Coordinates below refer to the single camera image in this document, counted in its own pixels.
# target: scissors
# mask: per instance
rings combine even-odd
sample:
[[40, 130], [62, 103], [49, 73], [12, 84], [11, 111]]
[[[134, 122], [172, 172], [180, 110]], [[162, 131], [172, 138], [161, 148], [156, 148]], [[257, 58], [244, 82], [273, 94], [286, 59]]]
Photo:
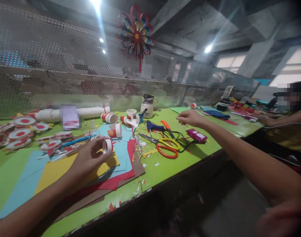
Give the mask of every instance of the scissors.
[[[143, 133], [139, 133], [139, 135], [142, 136], [143, 138], [146, 138], [147, 140], [149, 140], [149, 141], [155, 143], [155, 144], [156, 144], [156, 149], [158, 150], [158, 152], [159, 152], [162, 156], [164, 156], [164, 157], [166, 157], [166, 158], [169, 158], [169, 159], [176, 159], [176, 158], [178, 157], [178, 151], [180, 150], [180, 145], [179, 145], [176, 141], [174, 141], [174, 140], [172, 140], [172, 139], [170, 139], [170, 138], [162, 138], [162, 139], [157, 140], [157, 139], [151, 138], [151, 137], [149, 137], [149, 136], [147, 136], [147, 135], [145, 135], [145, 134], [143, 134]], [[171, 146], [171, 145], [169, 145], [169, 144], [168, 144], [167, 142], [165, 142], [165, 141], [172, 142], [172, 143], [174, 143], [177, 147]], [[165, 149], [165, 150], [172, 151], [172, 152], [175, 153], [175, 155], [172, 155], [172, 156], [166, 155], [165, 153], [163, 153], [163, 152], [160, 150], [160, 148]]]

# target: paper pinwheel decoration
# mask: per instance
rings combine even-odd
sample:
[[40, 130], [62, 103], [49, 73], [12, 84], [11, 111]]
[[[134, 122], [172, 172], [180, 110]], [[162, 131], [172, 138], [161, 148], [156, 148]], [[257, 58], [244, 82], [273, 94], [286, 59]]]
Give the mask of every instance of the paper pinwheel decoration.
[[[133, 16], [133, 10], [135, 9], [137, 18]], [[121, 36], [124, 38], [122, 41], [122, 51], [125, 52], [128, 58], [134, 57], [140, 62], [141, 73], [141, 61], [144, 59], [144, 55], [151, 54], [150, 45], [154, 44], [151, 35], [153, 33], [153, 27], [149, 24], [149, 18], [146, 14], [140, 13], [137, 5], [131, 7], [130, 17], [127, 14], [121, 13], [125, 16], [125, 19], [121, 23]]]

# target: perforated metal panel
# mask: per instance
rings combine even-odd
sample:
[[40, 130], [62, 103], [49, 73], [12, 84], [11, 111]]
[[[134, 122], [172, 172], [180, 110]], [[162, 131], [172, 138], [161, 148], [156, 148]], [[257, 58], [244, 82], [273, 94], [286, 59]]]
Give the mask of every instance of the perforated metal panel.
[[139, 62], [125, 57], [120, 39], [106, 36], [102, 43], [101, 37], [0, 3], [0, 117], [62, 103], [138, 109], [144, 93], [159, 97], [156, 107], [177, 106], [187, 86], [203, 92], [223, 88], [227, 79], [246, 85], [240, 91], [257, 88], [251, 79], [236, 80], [235, 74], [156, 48], [139, 73]]

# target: yellow paper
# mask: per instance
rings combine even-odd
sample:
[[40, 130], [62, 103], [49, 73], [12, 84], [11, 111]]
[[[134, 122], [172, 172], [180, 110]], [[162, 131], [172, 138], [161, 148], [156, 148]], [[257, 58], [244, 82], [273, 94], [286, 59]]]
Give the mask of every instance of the yellow paper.
[[[39, 193], [43, 189], [47, 188], [52, 183], [56, 182], [60, 177], [62, 177], [63, 174], [65, 174], [68, 171], [68, 169], [71, 167], [71, 165], [74, 162], [77, 155], [78, 155], [78, 153], [76, 153], [72, 156], [66, 157], [59, 161], [48, 162], [45, 165], [42, 177], [36, 188], [34, 195]], [[115, 154], [115, 152], [113, 152], [113, 155], [110, 156], [105, 163], [101, 164], [98, 167], [97, 171], [94, 172], [88, 178], [88, 180], [86, 180], [86, 183], [98, 178], [99, 176], [106, 173], [111, 167], [118, 166], [119, 164], [120, 163], [117, 158], [117, 155]]]

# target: ceiling light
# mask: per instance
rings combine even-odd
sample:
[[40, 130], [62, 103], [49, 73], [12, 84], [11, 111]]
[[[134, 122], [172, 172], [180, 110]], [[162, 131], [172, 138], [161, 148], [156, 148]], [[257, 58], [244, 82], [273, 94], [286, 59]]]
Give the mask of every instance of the ceiling light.
[[95, 8], [100, 7], [101, 0], [91, 0], [91, 2], [95, 6]]
[[212, 45], [210, 44], [208, 47], [205, 48], [205, 53], [209, 53], [212, 50]]

